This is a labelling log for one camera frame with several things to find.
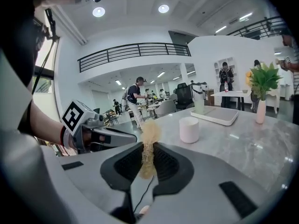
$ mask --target white vase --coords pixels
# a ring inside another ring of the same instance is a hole
[[[266,116],[266,101],[260,100],[258,102],[257,112],[256,112],[256,122],[262,124]]]

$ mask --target bottle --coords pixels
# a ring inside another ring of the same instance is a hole
[[[227,83],[227,81],[224,82],[224,91],[228,92],[228,83]]]

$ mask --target cap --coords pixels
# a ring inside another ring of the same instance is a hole
[[[140,80],[144,81],[144,78],[143,78],[143,77],[138,77],[138,78],[136,79],[136,82],[139,82]]]

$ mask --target railing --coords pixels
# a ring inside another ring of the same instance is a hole
[[[119,61],[138,56],[176,55],[191,56],[188,46],[148,42],[127,44],[108,48],[78,59],[80,72],[108,62]]]
[[[260,40],[263,38],[280,35],[281,30],[286,27],[287,25],[285,21],[280,16],[277,16],[252,23],[227,35],[243,36]]]

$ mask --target man with backpack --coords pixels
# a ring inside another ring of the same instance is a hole
[[[232,70],[228,67],[228,64],[226,62],[222,63],[222,69],[219,72],[219,78],[220,78],[220,92],[224,91],[224,84],[228,84],[228,90],[233,90],[232,82],[234,80],[234,75]],[[224,97],[222,96],[222,102],[221,107],[222,108],[229,108],[229,102],[230,97]]]
[[[132,110],[134,114],[134,118],[137,124],[137,128],[142,127],[144,124],[144,120],[142,115],[140,114],[138,107],[137,107],[137,99],[147,99],[148,95],[140,95],[140,88],[139,86],[142,86],[144,83],[144,78],[143,77],[138,77],[136,79],[136,83],[125,91],[124,96],[126,97],[126,100],[128,101],[128,106]]]

